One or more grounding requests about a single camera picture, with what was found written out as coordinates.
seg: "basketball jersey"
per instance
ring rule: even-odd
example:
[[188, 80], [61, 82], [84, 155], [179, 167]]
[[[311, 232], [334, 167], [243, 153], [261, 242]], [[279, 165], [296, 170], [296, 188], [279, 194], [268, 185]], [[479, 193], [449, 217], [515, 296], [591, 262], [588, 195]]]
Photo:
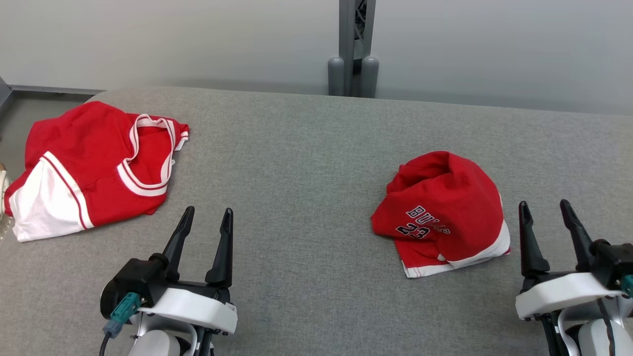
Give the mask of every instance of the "basketball jersey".
[[165, 201], [189, 126], [94, 101], [29, 132], [22, 174], [4, 196], [19, 241], [152, 214]]

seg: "metal frame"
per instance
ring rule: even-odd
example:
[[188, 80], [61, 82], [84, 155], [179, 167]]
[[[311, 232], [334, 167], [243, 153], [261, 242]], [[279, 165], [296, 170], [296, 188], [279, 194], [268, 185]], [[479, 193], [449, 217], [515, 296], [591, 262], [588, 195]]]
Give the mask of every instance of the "metal frame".
[[376, 0], [365, 0], [365, 31], [363, 33], [363, 58], [372, 54], [373, 15], [376, 12]]
[[82, 94], [82, 95], [97, 95], [103, 90], [93, 89], [77, 89], [77, 88], [59, 88], [59, 87], [38, 87], [38, 86], [11, 86], [13, 91], [28, 91], [28, 92], [55, 92], [60, 94]]
[[339, 0], [339, 57], [343, 60], [343, 95], [351, 95], [354, 70], [356, 0]]
[[11, 103], [11, 88], [6, 85], [2, 77], [0, 77], [0, 115], [9, 107]]

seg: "white trim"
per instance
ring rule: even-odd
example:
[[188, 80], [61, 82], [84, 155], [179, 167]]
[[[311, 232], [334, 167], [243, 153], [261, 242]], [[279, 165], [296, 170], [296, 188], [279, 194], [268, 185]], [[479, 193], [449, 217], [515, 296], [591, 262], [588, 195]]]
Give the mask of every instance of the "white trim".
[[163, 195], [163, 194], [165, 194], [167, 192], [167, 185], [166, 184], [162, 188], [154, 189], [154, 190], [148, 190], [148, 189], [140, 188], [127, 175], [127, 173], [125, 172], [125, 168], [123, 168], [123, 164], [122, 163], [119, 164], [118, 166], [116, 166], [116, 171], [119, 173], [119, 176], [121, 177], [121, 180], [123, 181], [123, 183], [125, 184], [127, 189], [131, 190], [131, 192], [133, 192], [134, 194], [138, 194], [138, 195], [141, 195], [141, 196], [159, 196], [159, 195]]
[[180, 135], [180, 142], [178, 142], [178, 146], [176, 146], [174, 151], [180, 151], [182, 149], [182, 145], [184, 145], [186, 141], [189, 141], [189, 136]]
[[[448, 261], [448, 264], [444, 265], [426, 265], [419, 267], [409, 267], [407, 268], [404, 265], [404, 261], [402, 261], [402, 267], [404, 268], [404, 273], [409, 278], [419, 278], [419, 277], [427, 277], [432, 274], [438, 274], [442, 272], [447, 272], [449, 270], [454, 270], [462, 267], [466, 267], [469, 265], [479, 264], [481, 262], [488, 261], [494, 257], [499, 257], [502, 255], [506, 255], [506, 252], [510, 249], [510, 232], [508, 230], [508, 225], [504, 220], [501, 224], [501, 231], [499, 232], [499, 236], [495, 242], [488, 246], [485, 250], [480, 253], [464, 258], [459, 261]], [[444, 258], [442, 254], [437, 256], [439, 261], [442, 261], [441, 258]]]
[[504, 255], [506, 251], [510, 248], [510, 231], [508, 230], [508, 224], [503, 220], [501, 223], [501, 231], [497, 236], [497, 239], [494, 243], [488, 246], [486, 249], [482, 250], [478, 254], [464, 258], [463, 260], [450, 261], [448, 262], [453, 265], [455, 268], [462, 268], [469, 265], [478, 264], [483, 261], [487, 261], [492, 257], [498, 257]]
[[404, 274], [406, 274], [408, 278], [427, 277], [431, 276], [432, 274], [438, 274], [455, 269], [455, 267], [450, 264], [406, 268], [404, 262], [402, 262], [402, 267], [404, 268]]
[[49, 160], [51, 165], [53, 165], [53, 167], [60, 174], [61, 178], [68, 184], [71, 193], [73, 193], [77, 198], [77, 201], [79, 202], [79, 211], [81, 213], [81, 220], [79, 221], [79, 223], [81, 224], [81, 221], [83, 221], [86, 229], [92, 229], [94, 225], [92, 224], [92, 221], [90, 220], [90, 215], [88, 214], [88, 206], [86, 205], [84, 194], [81, 192], [81, 188], [79, 188], [79, 185], [77, 184], [77, 182], [75, 182], [75, 179], [73, 179], [66, 168], [64, 168], [64, 165], [61, 164], [61, 162], [57, 159], [57, 157], [55, 157], [54, 154], [46, 151], [43, 154], [43, 157], [46, 157]]
[[[132, 171], [129, 164], [129, 162], [133, 161], [139, 154], [140, 147], [138, 128], [147, 126], [162, 127], [166, 129], [171, 142], [169, 154], [161, 166], [161, 182], [158, 184], [145, 184], [141, 182], [138, 177], [134, 175], [134, 171]], [[154, 120], [147, 114], [139, 115], [136, 118], [132, 128], [130, 128], [129, 134], [132, 147], [134, 148], [134, 155], [130, 158], [124, 159], [123, 162], [116, 167], [116, 171], [119, 173], [121, 180], [131, 192], [141, 196], [159, 196], [167, 192], [167, 182], [172, 175], [172, 165], [170, 163], [172, 161], [174, 145], [176, 142], [175, 132], [176, 130], [171, 120], [165, 118], [158, 118]]]
[[4, 214], [4, 211], [6, 210], [4, 208], [4, 192], [6, 192], [7, 188], [9, 188], [9, 182], [8, 179], [6, 178], [6, 171], [2, 170], [0, 171], [0, 218], [2, 218], [2, 215]]
[[[9, 208], [11, 208], [11, 213], [13, 214], [13, 218], [14, 218], [14, 219], [15, 219], [15, 212], [17, 211], [17, 208], [18, 208], [18, 203], [15, 201], [15, 195], [16, 195], [16, 194], [15, 194], [15, 193], [13, 193], [13, 195], [11, 195], [11, 196], [9, 197]], [[17, 232], [18, 232], [19, 230], [20, 230], [20, 229], [18, 228], [18, 224], [14, 224], [14, 225], [13, 225], [13, 233], [15, 234], [15, 236], [16, 236], [16, 237], [17, 237], [17, 236], [19, 236], [19, 235], [17, 234]]]

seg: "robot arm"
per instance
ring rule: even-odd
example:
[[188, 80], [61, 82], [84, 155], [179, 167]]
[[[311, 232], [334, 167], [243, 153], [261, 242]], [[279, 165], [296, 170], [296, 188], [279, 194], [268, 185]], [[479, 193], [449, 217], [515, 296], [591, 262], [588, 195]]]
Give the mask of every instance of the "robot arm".
[[[532, 231], [527, 203], [519, 204], [523, 288], [519, 318], [542, 323], [550, 356], [633, 356], [623, 320], [633, 311], [633, 245], [591, 241], [567, 200], [560, 203], [578, 260], [575, 271], [550, 272]], [[587, 321], [564, 329], [565, 321]]]
[[[130, 356], [213, 355], [211, 337], [235, 332], [237, 309], [231, 304], [229, 293], [232, 285], [233, 211], [228, 208], [224, 213], [215, 260], [204, 283], [181, 281], [178, 272], [194, 211], [194, 207], [187, 207], [163, 253], [154, 253], [148, 260], [130, 259], [103, 290], [101, 314], [106, 319], [116, 317], [116, 311], [126, 296], [139, 300], [140, 305], [133, 306], [130, 313], [134, 314], [127, 321], [139, 328], [133, 336], [136, 342]], [[191, 342], [175, 336], [173, 332], [189, 334]], [[102, 354], [108, 338], [106, 334]]]

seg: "gray table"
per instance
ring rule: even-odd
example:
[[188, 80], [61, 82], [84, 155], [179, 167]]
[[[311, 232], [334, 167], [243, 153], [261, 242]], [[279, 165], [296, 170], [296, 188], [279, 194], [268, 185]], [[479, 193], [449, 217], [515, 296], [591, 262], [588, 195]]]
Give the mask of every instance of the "gray table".
[[[211, 267], [225, 207], [235, 211], [234, 336], [217, 355], [546, 355], [518, 320], [517, 205], [527, 200], [554, 270], [575, 257], [558, 211], [571, 201], [594, 238], [631, 241], [633, 118], [188, 88], [94, 98], [191, 126], [167, 202], [73, 236], [0, 245], [0, 354], [96, 355], [103, 286], [132, 257], [161, 251], [196, 207], [181, 275]], [[446, 149], [496, 182], [511, 255], [407, 279], [370, 216], [398, 165]], [[126, 355], [124, 329], [107, 355]]]

